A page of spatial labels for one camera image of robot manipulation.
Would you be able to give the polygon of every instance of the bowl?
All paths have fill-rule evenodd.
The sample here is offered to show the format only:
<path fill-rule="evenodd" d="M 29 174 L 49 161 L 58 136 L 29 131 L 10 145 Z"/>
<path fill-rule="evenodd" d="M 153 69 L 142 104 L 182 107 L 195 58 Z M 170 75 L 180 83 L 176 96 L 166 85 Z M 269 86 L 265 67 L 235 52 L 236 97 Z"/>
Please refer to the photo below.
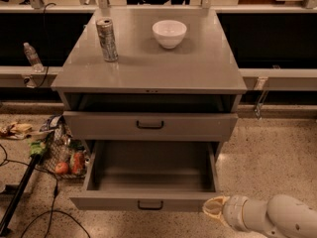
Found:
<path fill-rule="evenodd" d="M 166 49 L 173 49 L 180 44 L 187 32 L 186 25 L 175 20 L 158 21 L 152 29 L 158 43 Z"/>

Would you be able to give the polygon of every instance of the drawer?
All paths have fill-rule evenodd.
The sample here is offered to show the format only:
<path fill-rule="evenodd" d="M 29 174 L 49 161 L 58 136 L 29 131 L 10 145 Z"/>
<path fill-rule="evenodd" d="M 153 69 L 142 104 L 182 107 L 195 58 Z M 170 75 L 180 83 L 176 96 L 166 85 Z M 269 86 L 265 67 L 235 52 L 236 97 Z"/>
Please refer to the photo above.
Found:
<path fill-rule="evenodd" d="M 237 114 L 90 113 L 63 114 L 80 140 L 228 141 Z"/>
<path fill-rule="evenodd" d="M 83 210 L 200 211 L 217 186 L 208 143 L 97 141 L 70 199 Z"/>

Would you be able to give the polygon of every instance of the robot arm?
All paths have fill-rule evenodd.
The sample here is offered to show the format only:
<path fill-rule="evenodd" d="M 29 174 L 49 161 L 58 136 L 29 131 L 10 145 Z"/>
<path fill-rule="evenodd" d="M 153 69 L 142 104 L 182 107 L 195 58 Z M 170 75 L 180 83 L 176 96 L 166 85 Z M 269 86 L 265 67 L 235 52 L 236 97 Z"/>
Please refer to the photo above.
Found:
<path fill-rule="evenodd" d="M 255 231 L 269 238 L 317 237 L 317 212 L 288 195 L 269 201 L 241 195 L 215 197 L 205 202 L 203 211 L 236 231 Z"/>

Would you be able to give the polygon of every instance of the can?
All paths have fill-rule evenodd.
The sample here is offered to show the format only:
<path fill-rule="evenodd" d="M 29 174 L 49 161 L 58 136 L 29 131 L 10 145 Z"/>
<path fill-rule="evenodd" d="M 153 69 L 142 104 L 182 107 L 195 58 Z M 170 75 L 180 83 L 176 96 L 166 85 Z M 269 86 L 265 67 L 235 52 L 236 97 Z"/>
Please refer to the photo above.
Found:
<path fill-rule="evenodd" d="M 116 49 L 112 19 L 108 17 L 100 18 L 96 21 L 96 27 L 103 58 L 107 61 L 117 60 L 118 53 Z"/>

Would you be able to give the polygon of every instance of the red apple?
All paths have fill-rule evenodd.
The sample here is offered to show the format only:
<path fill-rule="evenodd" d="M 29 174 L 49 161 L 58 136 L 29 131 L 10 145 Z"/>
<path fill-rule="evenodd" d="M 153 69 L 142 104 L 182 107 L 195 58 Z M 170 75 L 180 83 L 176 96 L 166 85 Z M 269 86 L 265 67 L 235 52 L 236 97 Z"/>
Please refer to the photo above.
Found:
<path fill-rule="evenodd" d="M 58 163 L 55 167 L 55 173 L 57 175 L 65 175 L 68 173 L 68 170 L 69 170 L 68 163 L 65 163 L 65 162 Z"/>

